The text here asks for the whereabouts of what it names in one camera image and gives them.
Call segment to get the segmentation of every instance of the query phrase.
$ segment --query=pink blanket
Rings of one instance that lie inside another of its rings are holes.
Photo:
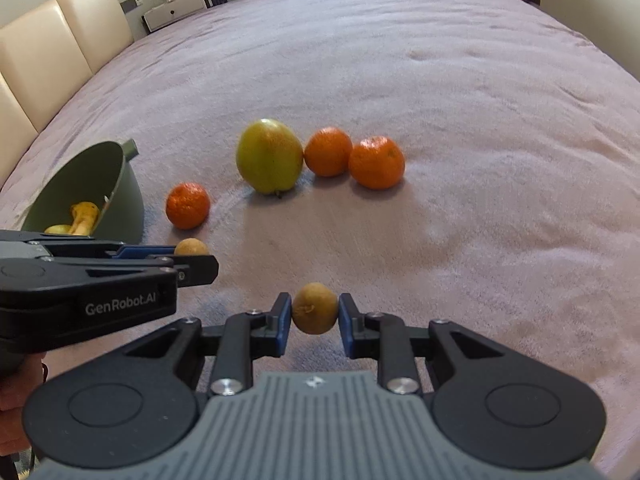
[[[334,124],[383,134],[404,183],[369,192],[305,170],[283,200],[234,160],[251,121],[304,142]],[[607,407],[595,462],[639,435],[640,83],[580,34],[517,0],[239,0],[135,43],[40,135],[0,194],[17,228],[34,194],[101,140],[136,140],[145,242],[177,242],[164,198],[193,180],[214,200],[195,234],[220,261],[180,316],[220,323],[320,281],[362,310],[445,317],[587,381]],[[161,322],[54,352],[56,370]],[[370,367],[337,328],[292,330],[267,369]]]

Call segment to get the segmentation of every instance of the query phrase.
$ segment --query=beige leather headboard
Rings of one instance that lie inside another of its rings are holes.
[[[133,43],[118,0],[56,1],[94,74]]]
[[[133,43],[118,0],[49,0],[0,28],[0,186],[37,135]]]
[[[92,76],[56,0],[0,30],[0,72],[38,133]]]
[[[0,73],[0,186],[38,136]]]

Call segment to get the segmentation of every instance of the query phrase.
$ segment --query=finger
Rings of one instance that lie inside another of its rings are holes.
[[[22,438],[22,408],[0,412],[0,444]]]
[[[11,440],[9,442],[5,442],[4,444],[0,444],[0,456],[7,456],[13,453],[20,453],[25,449],[29,449],[31,444],[27,440],[26,436],[22,436],[20,438],[16,438],[15,440]]]
[[[31,392],[42,384],[42,374],[42,361],[28,356],[14,375],[0,383],[0,410],[23,406]]]

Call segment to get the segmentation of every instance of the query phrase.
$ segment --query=small brown fruit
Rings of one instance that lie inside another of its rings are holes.
[[[187,238],[176,245],[174,254],[178,256],[195,256],[209,254],[209,248],[197,238]]]
[[[322,283],[308,283],[293,299],[291,317],[306,334],[329,332],[338,319],[338,297]]]

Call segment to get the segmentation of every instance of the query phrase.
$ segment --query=tangerine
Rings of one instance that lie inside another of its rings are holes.
[[[211,202],[207,191],[194,182],[174,187],[166,198],[166,216],[178,229],[193,229],[209,215]]]
[[[305,147],[307,167],[317,176],[338,176],[349,168],[353,145],[349,136],[330,126],[314,133]]]
[[[361,186],[389,189],[402,180],[404,155],[388,137],[370,137],[354,146],[349,172]]]

